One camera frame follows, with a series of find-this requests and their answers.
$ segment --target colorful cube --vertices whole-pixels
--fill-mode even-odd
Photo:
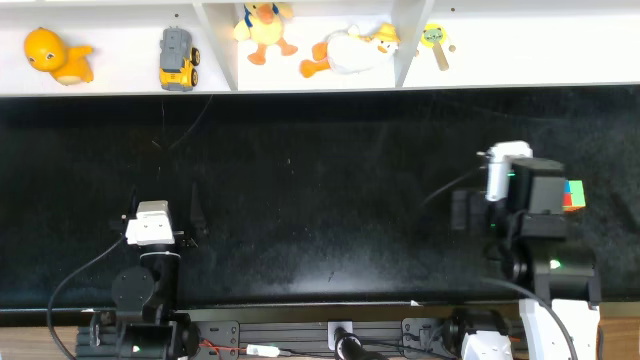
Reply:
[[[580,180],[567,180],[564,186],[564,211],[575,211],[587,206]]]

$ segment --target yellow plush toy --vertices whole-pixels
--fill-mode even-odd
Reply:
[[[258,50],[249,55],[249,61],[256,65],[264,65],[267,46],[278,44],[283,56],[290,56],[298,48],[287,44],[282,35],[284,23],[279,15],[287,19],[293,17],[293,10],[283,3],[245,3],[245,16],[233,30],[233,37],[238,41],[251,38],[258,44]]]
[[[85,56],[90,46],[67,47],[53,31],[38,28],[24,41],[24,53],[36,70],[48,72],[62,85],[93,81],[93,72]]]

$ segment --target black table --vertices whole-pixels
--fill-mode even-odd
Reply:
[[[476,151],[528,141],[582,180],[571,238],[595,249],[605,300],[640,298],[637,87],[0,101],[0,308],[44,308],[117,239],[130,191],[188,218],[200,188],[211,242],[183,252],[180,306],[509,299],[484,242],[449,230]],[[164,107],[163,121],[161,106]],[[464,183],[482,186],[485,174]],[[61,294],[108,306],[121,246]]]

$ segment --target orange duck toy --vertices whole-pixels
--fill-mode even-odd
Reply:
[[[67,47],[53,31],[38,28],[24,41],[24,53],[34,69],[48,72],[62,85],[93,81],[93,72],[85,56],[90,46]]]

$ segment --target yellow hat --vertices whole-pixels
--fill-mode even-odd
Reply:
[[[382,41],[400,42],[400,38],[396,35],[396,27],[389,23],[382,24],[380,30],[373,34],[373,37]]]

